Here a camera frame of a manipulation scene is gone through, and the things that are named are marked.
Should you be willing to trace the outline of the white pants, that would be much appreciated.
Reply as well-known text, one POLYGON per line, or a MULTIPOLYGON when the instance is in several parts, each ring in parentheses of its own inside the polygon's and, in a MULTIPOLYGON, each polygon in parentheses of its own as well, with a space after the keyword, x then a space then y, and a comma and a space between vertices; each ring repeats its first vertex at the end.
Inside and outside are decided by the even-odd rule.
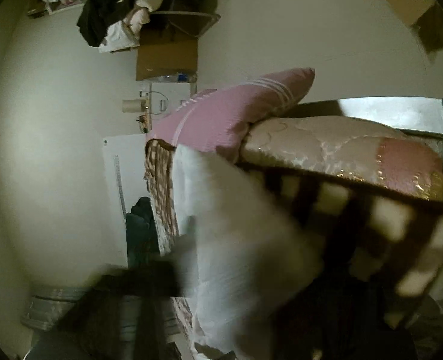
POLYGON ((316 250, 256 181, 216 154, 179 146, 172 181, 195 355, 269 359, 269 318, 316 277, 316 250))

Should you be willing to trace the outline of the pink striped bed sheet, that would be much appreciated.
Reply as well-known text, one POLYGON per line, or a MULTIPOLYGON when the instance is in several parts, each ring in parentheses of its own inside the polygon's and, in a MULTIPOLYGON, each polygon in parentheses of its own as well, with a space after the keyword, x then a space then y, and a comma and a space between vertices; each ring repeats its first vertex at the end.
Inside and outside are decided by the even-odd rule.
POLYGON ((308 94, 314 79, 314 69, 293 68, 204 91, 156 122, 147 140, 216 153, 234 164, 250 127, 293 108, 308 94))

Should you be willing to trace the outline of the white bedside table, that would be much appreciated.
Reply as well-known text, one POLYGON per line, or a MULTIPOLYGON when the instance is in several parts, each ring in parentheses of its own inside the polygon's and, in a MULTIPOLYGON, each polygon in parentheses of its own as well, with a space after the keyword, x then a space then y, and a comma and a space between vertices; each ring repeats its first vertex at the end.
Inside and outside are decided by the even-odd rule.
POLYGON ((197 89, 196 83, 157 82, 144 80, 139 84, 139 95, 145 101, 143 115, 147 130, 184 104, 197 89))

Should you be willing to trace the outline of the white bed headboard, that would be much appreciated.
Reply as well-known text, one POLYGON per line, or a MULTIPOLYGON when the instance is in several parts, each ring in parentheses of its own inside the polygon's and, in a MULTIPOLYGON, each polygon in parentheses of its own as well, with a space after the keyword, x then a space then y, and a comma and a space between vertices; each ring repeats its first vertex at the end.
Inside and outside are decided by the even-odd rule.
POLYGON ((144 180, 145 143, 143 134, 103 139, 104 172, 116 265, 128 265, 125 217, 140 197, 149 196, 144 180))

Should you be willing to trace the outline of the small beige table lamp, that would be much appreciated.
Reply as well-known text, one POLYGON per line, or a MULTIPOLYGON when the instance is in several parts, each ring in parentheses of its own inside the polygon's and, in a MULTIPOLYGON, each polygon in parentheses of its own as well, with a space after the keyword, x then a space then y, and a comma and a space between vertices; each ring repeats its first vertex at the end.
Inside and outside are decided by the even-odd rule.
POLYGON ((135 100, 123 100, 121 110, 123 113, 144 113, 147 110, 147 100, 144 97, 135 100))

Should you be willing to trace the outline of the dark green blanket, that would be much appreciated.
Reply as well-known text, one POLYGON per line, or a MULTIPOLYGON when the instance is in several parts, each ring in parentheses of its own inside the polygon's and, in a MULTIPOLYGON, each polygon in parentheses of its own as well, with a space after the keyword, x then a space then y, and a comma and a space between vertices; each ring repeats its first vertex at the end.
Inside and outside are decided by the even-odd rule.
POLYGON ((125 216, 128 267, 145 265, 159 253, 155 220, 149 197, 140 197, 125 216))

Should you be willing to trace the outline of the brown cardboard box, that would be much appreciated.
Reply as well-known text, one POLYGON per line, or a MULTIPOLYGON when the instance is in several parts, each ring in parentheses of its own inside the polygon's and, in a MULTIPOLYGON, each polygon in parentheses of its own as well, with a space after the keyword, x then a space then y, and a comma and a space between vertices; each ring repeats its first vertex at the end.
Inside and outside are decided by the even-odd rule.
POLYGON ((148 80, 198 70, 198 39, 178 30, 144 29, 137 48, 136 80, 148 80))

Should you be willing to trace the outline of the beige quilted mattress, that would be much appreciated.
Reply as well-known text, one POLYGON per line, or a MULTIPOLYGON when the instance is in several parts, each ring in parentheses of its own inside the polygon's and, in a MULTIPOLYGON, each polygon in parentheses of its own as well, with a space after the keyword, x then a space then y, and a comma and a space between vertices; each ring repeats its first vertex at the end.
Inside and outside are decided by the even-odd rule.
POLYGON ((443 201, 443 159, 386 125, 346 116, 272 118, 254 125, 240 159, 374 184, 443 201))

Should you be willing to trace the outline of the metal folding chair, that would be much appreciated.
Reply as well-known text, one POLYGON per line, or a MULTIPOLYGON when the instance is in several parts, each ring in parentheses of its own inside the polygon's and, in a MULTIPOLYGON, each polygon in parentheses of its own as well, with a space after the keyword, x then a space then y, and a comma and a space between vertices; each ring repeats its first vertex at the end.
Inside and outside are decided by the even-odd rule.
POLYGON ((160 28, 178 31, 191 38, 202 37, 219 20, 217 0, 163 0, 151 14, 160 28))

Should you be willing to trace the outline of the pile of clothes on chair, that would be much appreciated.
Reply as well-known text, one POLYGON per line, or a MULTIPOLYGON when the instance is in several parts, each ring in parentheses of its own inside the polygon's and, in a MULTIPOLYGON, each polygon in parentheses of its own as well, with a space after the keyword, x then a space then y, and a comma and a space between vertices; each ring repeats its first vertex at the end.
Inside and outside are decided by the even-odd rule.
POLYGON ((102 45, 110 27, 125 26, 136 37, 150 14, 158 10, 164 0, 87 0, 77 27, 86 43, 94 48, 102 45))

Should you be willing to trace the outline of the floral and checked bedspread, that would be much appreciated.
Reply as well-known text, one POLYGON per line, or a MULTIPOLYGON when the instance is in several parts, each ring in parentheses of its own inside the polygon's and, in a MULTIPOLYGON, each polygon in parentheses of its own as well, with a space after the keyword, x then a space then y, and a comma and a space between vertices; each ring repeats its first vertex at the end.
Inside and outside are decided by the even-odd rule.
MULTIPOLYGON (((172 181, 177 148, 148 141, 145 177, 159 247, 172 259, 181 288, 173 307, 192 357, 200 359, 179 266, 184 246, 172 181)), ((236 167, 289 215, 320 263, 313 281, 271 314, 269 359, 416 359, 407 324, 443 264, 443 201, 317 172, 236 167)), ((205 359, 223 357, 240 359, 234 352, 205 359)))

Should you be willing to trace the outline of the grey-green curtain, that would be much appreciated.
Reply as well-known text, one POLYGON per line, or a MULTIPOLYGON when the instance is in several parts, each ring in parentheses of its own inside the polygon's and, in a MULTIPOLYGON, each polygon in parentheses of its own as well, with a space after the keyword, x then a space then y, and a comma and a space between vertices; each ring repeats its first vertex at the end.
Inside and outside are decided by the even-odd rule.
POLYGON ((27 328, 47 332, 87 291, 87 288, 34 285, 20 322, 27 328))

